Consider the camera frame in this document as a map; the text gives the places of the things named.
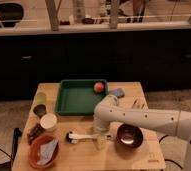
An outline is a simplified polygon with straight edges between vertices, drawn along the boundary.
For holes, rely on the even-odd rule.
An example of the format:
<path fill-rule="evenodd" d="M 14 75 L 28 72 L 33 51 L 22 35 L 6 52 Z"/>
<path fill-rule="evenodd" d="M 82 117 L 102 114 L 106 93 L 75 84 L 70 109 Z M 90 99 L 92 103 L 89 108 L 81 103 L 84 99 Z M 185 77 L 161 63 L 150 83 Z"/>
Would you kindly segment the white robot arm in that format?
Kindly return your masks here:
<path fill-rule="evenodd" d="M 123 108 L 116 96 L 107 95 L 96 105 L 93 117 L 93 129 L 99 134 L 108 132 L 112 122 L 121 122 L 186 140 L 183 171 L 191 171 L 191 112 Z"/>

